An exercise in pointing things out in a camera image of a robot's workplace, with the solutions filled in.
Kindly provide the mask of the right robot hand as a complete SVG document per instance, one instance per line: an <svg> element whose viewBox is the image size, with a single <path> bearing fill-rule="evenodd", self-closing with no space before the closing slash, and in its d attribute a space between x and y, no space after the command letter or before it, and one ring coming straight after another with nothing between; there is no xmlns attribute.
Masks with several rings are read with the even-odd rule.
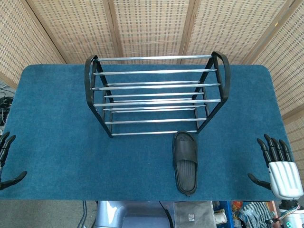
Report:
<svg viewBox="0 0 304 228"><path fill-rule="evenodd" d="M249 179L258 186L272 191L280 200L297 200L304 195L300 174L285 141L276 140L265 134L262 139L257 138L266 167L268 168L270 182L256 178L252 173Z"/></svg>

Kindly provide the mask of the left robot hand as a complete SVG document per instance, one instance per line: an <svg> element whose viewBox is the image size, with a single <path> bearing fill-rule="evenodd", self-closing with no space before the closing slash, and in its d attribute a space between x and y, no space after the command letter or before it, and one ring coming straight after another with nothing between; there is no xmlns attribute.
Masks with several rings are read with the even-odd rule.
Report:
<svg viewBox="0 0 304 228"><path fill-rule="evenodd" d="M10 132L6 132L0 137L0 175L2 175L3 167L5 165L10 146L12 142L16 139L16 135L12 135L11 137L9 137L9 135ZM4 190L21 182L25 178L27 173L27 171L23 171L20 173L19 176L7 181L2 181L2 179L0 179L0 190Z"/></svg>

